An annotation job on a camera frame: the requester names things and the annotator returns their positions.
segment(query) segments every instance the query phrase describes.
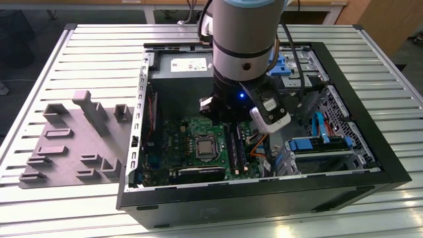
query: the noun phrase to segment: slotted table surface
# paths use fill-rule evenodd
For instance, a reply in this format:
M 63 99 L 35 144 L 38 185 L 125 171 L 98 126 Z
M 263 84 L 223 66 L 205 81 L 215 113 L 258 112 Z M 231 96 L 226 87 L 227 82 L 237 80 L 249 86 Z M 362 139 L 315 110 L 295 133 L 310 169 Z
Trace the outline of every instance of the slotted table surface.
M 365 31 L 341 25 L 289 27 L 295 41 L 326 43 L 413 182 L 339 211 L 151 231 L 115 209 L 118 183 L 21 189 L 47 104 L 77 108 L 74 91 L 87 89 L 103 107 L 134 106 L 143 44 L 198 39 L 194 25 L 78 25 L 62 34 L 0 147 L 0 236 L 422 237 L 422 97 Z M 286 40 L 282 28 L 279 38 Z

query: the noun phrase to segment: sticker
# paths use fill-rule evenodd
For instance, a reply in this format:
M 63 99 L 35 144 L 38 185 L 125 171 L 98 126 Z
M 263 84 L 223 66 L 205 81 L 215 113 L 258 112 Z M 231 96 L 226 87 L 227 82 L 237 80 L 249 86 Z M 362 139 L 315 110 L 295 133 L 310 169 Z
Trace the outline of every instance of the sticker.
M 267 171 L 270 172 L 273 166 L 271 166 L 270 162 L 267 162 L 267 160 L 265 161 L 263 166 L 267 169 Z
M 263 106 L 266 110 L 270 112 L 277 108 L 277 101 L 274 98 L 269 99 L 267 101 L 263 102 Z
M 286 65 L 289 65 L 290 68 L 297 68 L 297 63 L 294 63 L 294 62 L 289 62 L 289 63 L 286 63 Z
M 206 58 L 173 59 L 171 72 L 207 71 Z

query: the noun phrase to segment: blue latch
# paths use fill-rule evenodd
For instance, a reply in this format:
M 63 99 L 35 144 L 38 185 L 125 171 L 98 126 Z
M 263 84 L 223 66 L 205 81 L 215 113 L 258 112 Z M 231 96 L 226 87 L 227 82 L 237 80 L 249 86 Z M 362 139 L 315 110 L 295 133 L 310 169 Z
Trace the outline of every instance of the blue latch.
M 310 139 L 294 139 L 289 142 L 289 144 L 290 144 L 291 151 L 313 149 L 313 144 Z
M 353 142 L 351 137 L 350 137 L 350 136 L 346 136 L 346 137 L 345 137 L 345 141 L 346 141 L 346 143 L 347 143 L 349 149 L 351 149 L 353 146 L 354 146 L 354 142 Z
M 271 52 L 270 63 L 274 60 L 274 51 Z M 286 66 L 286 60 L 282 53 L 278 54 L 278 61 L 275 67 L 270 71 L 270 76 L 290 76 L 291 69 Z

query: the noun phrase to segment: floor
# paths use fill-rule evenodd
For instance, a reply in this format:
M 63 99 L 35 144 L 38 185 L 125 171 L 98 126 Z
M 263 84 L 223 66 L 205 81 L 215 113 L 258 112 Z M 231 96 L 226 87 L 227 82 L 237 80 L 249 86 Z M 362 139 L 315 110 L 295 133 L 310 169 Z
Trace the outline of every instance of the floor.
M 33 89 L 34 80 L 43 70 L 50 53 L 67 23 L 81 24 L 146 24 L 145 14 L 135 10 L 117 11 L 58 11 L 59 18 L 51 20 L 46 11 L 25 11 L 33 29 L 37 33 L 35 40 L 30 43 L 37 56 L 35 62 L 26 68 L 11 69 L 0 63 L 0 81 L 10 88 L 10 94 L 0 96 L 0 144 Z M 157 11 L 157 23 L 177 23 L 186 19 L 189 11 L 165 13 Z M 393 57 L 397 64 L 408 64 L 404 71 L 416 88 L 423 93 L 423 44 L 414 45 L 408 41 Z

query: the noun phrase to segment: metal table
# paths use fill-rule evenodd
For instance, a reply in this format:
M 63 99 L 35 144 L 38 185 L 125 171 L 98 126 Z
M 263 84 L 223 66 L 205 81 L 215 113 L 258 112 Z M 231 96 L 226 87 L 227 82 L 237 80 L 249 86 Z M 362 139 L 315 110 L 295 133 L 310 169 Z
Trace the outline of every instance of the metal table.
M 21 189 L 18 178 L 43 130 L 46 105 L 75 108 L 74 91 L 87 89 L 105 107 L 134 106 L 143 43 L 197 41 L 197 26 L 79 25 L 62 34 L 0 147 L 0 236 L 422 237 L 422 97 L 365 31 L 341 25 L 290 30 L 297 41 L 326 43 L 413 182 L 341 211 L 150 232 L 115 210 L 117 183 Z M 286 39 L 282 28 L 279 37 Z

